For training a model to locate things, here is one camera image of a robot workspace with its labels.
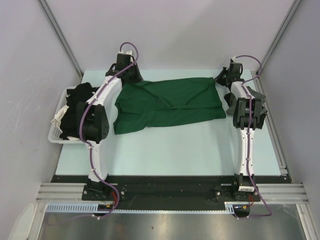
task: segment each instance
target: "laundry basket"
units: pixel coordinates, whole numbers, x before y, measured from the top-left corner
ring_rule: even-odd
[[[70,86],[70,87],[67,87],[65,90],[63,90],[58,106],[56,107],[55,114],[57,114],[59,110],[67,103],[67,100],[66,100],[67,89],[74,89],[74,88],[76,87]],[[62,132],[58,127],[51,124],[49,135],[48,135],[49,141],[54,144],[83,144],[81,140],[63,140],[62,138],[59,137],[61,133]]]

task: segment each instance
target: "green garment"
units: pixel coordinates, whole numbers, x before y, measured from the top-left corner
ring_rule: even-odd
[[[212,77],[126,84],[115,106],[115,134],[226,118]]]

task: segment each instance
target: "gray wall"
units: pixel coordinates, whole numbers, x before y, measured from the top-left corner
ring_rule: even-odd
[[[295,182],[320,220],[320,1],[304,1],[262,74]]]
[[[86,70],[108,68],[125,41],[138,47],[143,70],[219,69],[241,54],[262,59],[292,2],[48,0]],[[243,61],[246,68],[258,67]]]
[[[0,239],[7,239],[60,146],[48,141],[62,90],[79,82],[36,0],[0,0]]]

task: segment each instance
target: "white table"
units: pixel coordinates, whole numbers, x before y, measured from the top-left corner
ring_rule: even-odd
[[[191,77],[215,77],[221,70],[142,70],[147,81]],[[106,70],[86,71],[82,82],[93,87],[102,84]],[[250,79],[245,69],[242,78]],[[248,83],[255,89],[253,81]],[[216,85],[223,108],[228,109],[225,87]],[[113,106],[112,122],[117,117]],[[234,175],[238,161],[238,135],[232,117],[173,127],[150,127],[111,136],[105,161],[110,175],[131,176],[222,176]],[[257,129],[253,146],[254,171],[257,176],[279,176],[280,170],[267,125]],[[64,144],[56,175],[88,175],[89,154],[83,143]]]

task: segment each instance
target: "shiny floor surface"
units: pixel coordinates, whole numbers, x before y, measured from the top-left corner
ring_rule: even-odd
[[[305,240],[295,205],[272,205],[273,216],[236,220],[223,214],[113,213],[103,220],[46,213],[39,240]],[[255,205],[252,214],[266,213]]]

